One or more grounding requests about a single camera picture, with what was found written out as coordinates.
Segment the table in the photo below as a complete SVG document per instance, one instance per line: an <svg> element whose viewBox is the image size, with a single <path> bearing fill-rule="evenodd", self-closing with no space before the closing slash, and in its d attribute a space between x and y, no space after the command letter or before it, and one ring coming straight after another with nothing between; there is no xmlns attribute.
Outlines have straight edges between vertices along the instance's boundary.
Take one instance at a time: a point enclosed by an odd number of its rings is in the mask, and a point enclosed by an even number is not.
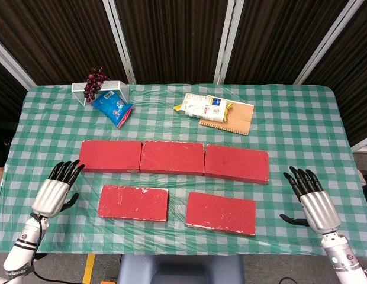
<svg viewBox="0 0 367 284"><path fill-rule="evenodd" d="M198 125L173 112L185 92L254 104L249 136ZM77 203L50 220L40 252L128 254L323 254L320 236L289 225L280 213L304 213L282 172L288 166L317 174L358 256L367 256L367 206L333 92L322 86L131 85L135 110L119 130L73 98L70 85L32 88L24 101L0 185L0 252L8 252L29 218L42 181L61 160L78 158L83 140L198 141L269 152L268 185L203 176L84 173L70 197ZM168 188L167 223L98 217L104 184ZM256 236L185 226L190 191L257 201Z"/></svg>

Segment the blue snack bag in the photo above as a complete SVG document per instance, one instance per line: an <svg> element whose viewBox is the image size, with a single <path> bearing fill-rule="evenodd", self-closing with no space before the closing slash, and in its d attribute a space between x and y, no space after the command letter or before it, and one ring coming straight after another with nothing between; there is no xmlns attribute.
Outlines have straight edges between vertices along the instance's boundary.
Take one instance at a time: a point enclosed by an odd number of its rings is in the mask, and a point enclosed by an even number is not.
<svg viewBox="0 0 367 284"><path fill-rule="evenodd" d="M124 124L134 108L133 104L125 104L114 91L100 94L91 105L103 112L118 128Z"/></svg>

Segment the plastic table cover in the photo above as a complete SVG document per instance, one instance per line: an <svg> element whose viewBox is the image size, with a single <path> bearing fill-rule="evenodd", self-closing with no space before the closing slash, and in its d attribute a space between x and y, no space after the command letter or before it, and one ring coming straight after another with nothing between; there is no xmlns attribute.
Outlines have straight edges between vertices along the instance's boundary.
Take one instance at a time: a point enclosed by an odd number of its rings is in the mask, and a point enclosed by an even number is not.
<svg viewBox="0 0 367 284"><path fill-rule="evenodd" d="M200 126L174 113L185 92L255 105L249 136ZM30 217L39 186L53 166L78 158L83 140L198 141L269 152L267 185L203 176L80 174L68 197L77 203L50 220L40 252L128 254L323 254L321 236L285 223L280 213L303 218L301 204L282 175L289 166L311 169L330 194L340 232L367 256L367 205L333 92L322 86L131 85L135 110L118 129L70 85L32 88L24 101L0 184L0 252L8 252ZM103 219L104 184L169 189L168 221ZM242 237L185 226L190 191L257 201L256 235Z"/></svg>

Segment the wire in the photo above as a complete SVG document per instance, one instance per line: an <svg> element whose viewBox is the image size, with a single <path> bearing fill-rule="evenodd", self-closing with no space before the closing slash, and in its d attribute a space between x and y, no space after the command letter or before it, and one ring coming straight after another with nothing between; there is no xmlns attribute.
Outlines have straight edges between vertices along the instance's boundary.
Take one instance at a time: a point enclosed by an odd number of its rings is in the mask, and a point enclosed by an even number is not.
<svg viewBox="0 0 367 284"><path fill-rule="evenodd" d="M284 281L284 280L291 280L291 281L293 281L295 284L298 284L298 282L297 282L297 281L295 281L293 278L290 278L290 277L284 277L284 278L282 278L282 279L279 281L279 283L278 283L278 284L281 284L281 283L282 283L282 281Z"/></svg>
<svg viewBox="0 0 367 284"><path fill-rule="evenodd" d="M36 248L34 250L34 254L32 255L32 259L31 259L31 265L33 266L36 251L39 248L39 245L41 243L41 236L42 236L43 226L41 225L40 218L35 213L31 213L31 216L39 223L39 241L37 242ZM81 283L76 283L76 282L68 282L68 281L48 279L48 278L42 277L35 271L35 267L34 267L34 274L36 275L36 277L38 277L41 280L46 281L46 282L56 282L56 283L64 283L64 284L81 284Z"/></svg>

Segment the floor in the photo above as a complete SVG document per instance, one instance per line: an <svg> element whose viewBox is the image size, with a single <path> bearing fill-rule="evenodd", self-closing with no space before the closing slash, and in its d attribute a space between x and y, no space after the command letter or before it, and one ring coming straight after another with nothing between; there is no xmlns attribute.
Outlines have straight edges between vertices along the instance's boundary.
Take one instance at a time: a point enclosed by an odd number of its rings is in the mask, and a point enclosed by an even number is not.
<svg viewBox="0 0 367 284"><path fill-rule="evenodd" d="M49 254L35 263L36 271L47 278L81 283L86 265L85 254ZM4 275L2 264L6 254L0 254L0 275ZM359 259L367 268L367 259ZM118 276L120 256L96 255L91 283L101 283L105 279ZM324 256L244 256L246 284L278 284L280 279L289 276L299 284L337 284L328 259ZM33 274L25 279L26 284L45 283ZM282 284L292 284L285 280Z"/></svg>

